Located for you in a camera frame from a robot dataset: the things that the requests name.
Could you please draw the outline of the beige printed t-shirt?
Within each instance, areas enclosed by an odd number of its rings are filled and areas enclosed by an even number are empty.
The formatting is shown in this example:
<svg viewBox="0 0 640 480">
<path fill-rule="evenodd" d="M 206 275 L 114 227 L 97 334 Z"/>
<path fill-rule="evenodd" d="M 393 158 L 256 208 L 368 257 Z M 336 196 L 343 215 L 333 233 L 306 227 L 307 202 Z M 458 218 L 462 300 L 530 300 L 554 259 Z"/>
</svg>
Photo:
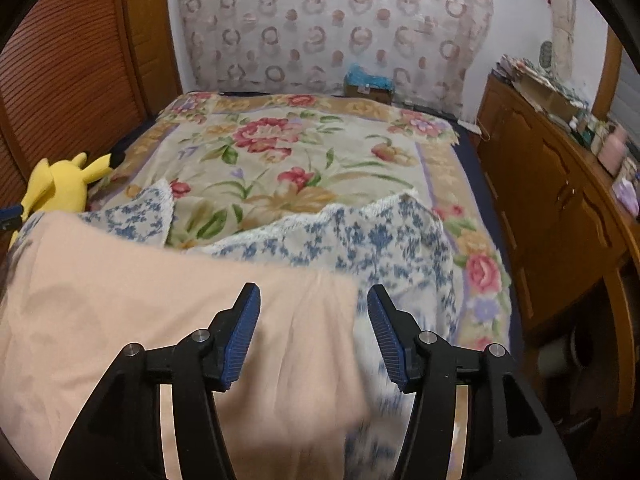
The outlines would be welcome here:
<svg viewBox="0 0 640 480">
<path fill-rule="evenodd" d="M 338 479 L 346 434 L 369 415 L 352 329 L 357 286 L 327 270 L 187 255 L 62 212 L 1 269 L 1 427 L 47 478 L 119 350 L 176 344 L 259 287 L 240 378 L 216 396 L 241 479 Z"/>
</svg>

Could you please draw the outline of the yellow Pikachu plush toy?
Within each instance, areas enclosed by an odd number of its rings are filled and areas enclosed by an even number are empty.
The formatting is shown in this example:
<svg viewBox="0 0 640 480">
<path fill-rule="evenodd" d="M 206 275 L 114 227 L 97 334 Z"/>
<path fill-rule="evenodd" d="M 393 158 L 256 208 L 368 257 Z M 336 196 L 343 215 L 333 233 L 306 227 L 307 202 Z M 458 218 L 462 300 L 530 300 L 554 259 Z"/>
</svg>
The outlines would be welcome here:
<svg viewBox="0 0 640 480">
<path fill-rule="evenodd" d="M 89 185 L 110 174 L 124 158 L 123 151 L 116 151 L 97 158 L 91 164 L 87 164 L 86 152 L 53 164 L 46 158 L 41 159 L 32 170 L 26 192 L 19 202 L 24 208 L 22 227 L 36 212 L 84 212 Z M 18 232 L 10 232 L 10 246 L 17 239 Z"/>
</svg>

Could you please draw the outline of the wooden slatted wardrobe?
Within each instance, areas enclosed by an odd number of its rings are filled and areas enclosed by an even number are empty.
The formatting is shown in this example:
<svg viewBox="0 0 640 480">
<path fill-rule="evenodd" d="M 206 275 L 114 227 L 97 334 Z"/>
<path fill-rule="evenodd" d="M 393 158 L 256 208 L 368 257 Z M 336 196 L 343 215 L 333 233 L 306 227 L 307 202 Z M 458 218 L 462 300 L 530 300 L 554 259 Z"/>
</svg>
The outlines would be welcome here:
<svg viewBox="0 0 640 480">
<path fill-rule="evenodd" d="M 40 159 L 97 158 L 181 91 L 168 0 L 1 0 L 1 203 Z"/>
</svg>

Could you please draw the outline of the wooden sideboard cabinet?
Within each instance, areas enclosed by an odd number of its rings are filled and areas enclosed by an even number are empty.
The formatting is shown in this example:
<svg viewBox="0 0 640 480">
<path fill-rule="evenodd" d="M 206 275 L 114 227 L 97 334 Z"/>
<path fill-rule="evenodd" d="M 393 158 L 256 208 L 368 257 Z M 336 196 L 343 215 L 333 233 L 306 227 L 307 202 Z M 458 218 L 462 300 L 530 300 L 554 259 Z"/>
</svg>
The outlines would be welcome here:
<svg viewBox="0 0 640 480">
<path fill-rule="evenodd" d="M 530 376 L 605 419 L 639 394 L 639 226 L 593 155 L 489 75 L 478 156 L 508 248 Z"/>
</svg>

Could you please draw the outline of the blue floral white blanket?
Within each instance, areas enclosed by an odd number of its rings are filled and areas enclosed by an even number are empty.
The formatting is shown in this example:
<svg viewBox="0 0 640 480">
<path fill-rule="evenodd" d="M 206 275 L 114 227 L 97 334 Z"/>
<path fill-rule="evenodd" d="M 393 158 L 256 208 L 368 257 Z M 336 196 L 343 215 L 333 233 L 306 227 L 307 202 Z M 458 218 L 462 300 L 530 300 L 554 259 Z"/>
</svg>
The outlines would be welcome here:
<svg viewBox="0 0 640 480">
<path fill-rule="evenodd" d="M 124 240 L 169 249 L 173 210 L 162 182 L 125 205 L 71 215 Z M 26 223 L 8 259 L 45 215 L 36 214 Z M 180 254 L 327 270 L 355 281 L 352 336 L 369 415 L 346 434 L 339 479 L 388 478 L 405 437 L 412 396 L 399 392 L 388 379 L 369 321 L 367 294 L 373 285 L 382 285 L 394 304 L 424 328 L 440 334 L 454 330 L 454 258 L 442 222 L 413 193 L 405 193 L 363 207 L 333 205 L 318 214 L 296 214 Z"/>
</svg>

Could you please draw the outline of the colourful floral bed cover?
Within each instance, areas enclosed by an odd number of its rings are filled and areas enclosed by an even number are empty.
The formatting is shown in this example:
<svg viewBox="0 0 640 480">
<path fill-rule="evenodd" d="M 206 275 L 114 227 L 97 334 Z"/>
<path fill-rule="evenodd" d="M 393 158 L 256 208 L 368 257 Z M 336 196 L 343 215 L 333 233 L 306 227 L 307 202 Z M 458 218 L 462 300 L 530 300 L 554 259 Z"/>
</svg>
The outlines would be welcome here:
<svg viewBox="0 0 640 480">
<path fill-rule="evenodd" d="M 192 91 L 122 140 L 125 157 L 91 209 L 165 180 L 176 202 L 168 243 L 189 249 L 333 204 L 362 207 L 407 190 L 454 248 L 464 344 L 522 345 L 506 245 L 470 134 L 440 116 L 364 99 Z"/>
</svg>

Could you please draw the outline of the lilac small pouch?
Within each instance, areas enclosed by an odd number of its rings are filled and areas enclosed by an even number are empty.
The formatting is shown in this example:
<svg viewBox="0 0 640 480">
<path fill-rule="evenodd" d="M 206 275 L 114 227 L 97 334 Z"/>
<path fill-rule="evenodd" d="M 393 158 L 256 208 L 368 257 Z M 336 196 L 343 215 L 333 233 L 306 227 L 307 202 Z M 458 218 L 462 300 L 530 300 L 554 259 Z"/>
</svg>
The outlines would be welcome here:
<svg viewBox="0 0 640 480">
<path fill-rule="evenodd" d="M 612 192 L 616 200 L 625 207 L 626 211 L 633 217 L 638 217 L 638 197 L 636 189 L 630 181 L 625 178 L 615 181 L 612 185 Z"/>
</svg>

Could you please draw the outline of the pink bottle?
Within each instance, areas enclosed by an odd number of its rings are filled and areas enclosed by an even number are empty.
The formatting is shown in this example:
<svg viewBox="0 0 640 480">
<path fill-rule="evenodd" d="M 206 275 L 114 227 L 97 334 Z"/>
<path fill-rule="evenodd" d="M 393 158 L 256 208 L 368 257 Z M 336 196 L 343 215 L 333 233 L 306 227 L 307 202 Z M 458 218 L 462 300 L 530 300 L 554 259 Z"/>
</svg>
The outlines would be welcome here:
<svg viewBox="0 0 640 480">
<path fill-rule="evenodd" d="M 605 171 L 612 177 L 616 177 L 627 154 L 628 132 L 621 125 L 606 137 L 597 156 L 598 161 Z"/>
</svg>

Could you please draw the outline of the patterned circle headboard curtain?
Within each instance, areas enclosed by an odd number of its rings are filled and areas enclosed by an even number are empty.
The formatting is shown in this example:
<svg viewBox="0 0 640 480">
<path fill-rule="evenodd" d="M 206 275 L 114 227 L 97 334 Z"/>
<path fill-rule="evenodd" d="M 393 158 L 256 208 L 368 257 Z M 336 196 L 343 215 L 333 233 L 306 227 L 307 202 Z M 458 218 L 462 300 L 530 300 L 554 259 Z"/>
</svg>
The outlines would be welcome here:
<svg viewBox="0 0 640 480">
<path fill-rule="evenodd" d="M 459 115 L 494 0 L 180 0 L 180 13 L 203 89 L 337 94 L 357 66 Z"/>
</svg>

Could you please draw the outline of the grey window blind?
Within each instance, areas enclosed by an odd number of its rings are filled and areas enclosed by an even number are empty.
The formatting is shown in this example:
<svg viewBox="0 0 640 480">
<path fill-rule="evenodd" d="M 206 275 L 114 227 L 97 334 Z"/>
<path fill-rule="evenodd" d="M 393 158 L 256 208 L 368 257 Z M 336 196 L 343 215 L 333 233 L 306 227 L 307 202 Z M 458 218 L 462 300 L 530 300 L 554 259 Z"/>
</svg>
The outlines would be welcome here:
<svg viewBox="0 0 640 480">
<path fill-rule="evenodd" d="M 640 75 L 625 50 L 620 57 L 620 72 L 610 108 L 610 117 L 628 132 L 635 144 L 639 144 Z"/>
</svg>

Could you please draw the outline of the cardboard box with papers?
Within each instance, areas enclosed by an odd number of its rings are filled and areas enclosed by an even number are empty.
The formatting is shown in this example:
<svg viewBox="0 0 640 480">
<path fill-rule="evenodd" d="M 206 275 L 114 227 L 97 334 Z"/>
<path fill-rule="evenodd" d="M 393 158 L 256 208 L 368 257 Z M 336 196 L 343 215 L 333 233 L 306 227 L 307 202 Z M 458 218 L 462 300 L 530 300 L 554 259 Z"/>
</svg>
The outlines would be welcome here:
<svg viewBox="0 0 640 480">
<path fill-rule="evenodd" d="M 571 88 L 525 58 L 503 55 L 497 66 L 512 87 L 537 111 L 560 118 L 567 124 L 589 110 L 589 104 Z"/>
</svg>

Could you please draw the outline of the box with blue cloth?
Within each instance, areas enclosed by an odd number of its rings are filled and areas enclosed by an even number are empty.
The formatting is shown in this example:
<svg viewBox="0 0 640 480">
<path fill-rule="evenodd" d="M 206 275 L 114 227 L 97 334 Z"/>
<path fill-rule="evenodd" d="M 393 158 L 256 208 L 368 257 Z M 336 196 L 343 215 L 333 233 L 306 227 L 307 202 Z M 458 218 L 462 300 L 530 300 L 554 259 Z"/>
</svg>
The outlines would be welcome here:
<svg viewBox="0 0 640 480">
<path fill-rule="evenodd" d="M 387 77 L 369 74 L 358 64 L 352 64 L 344 78 L 344 96 L 369 99 L 390 105 L 395 94 L 395 84 Z"/>
</svg>

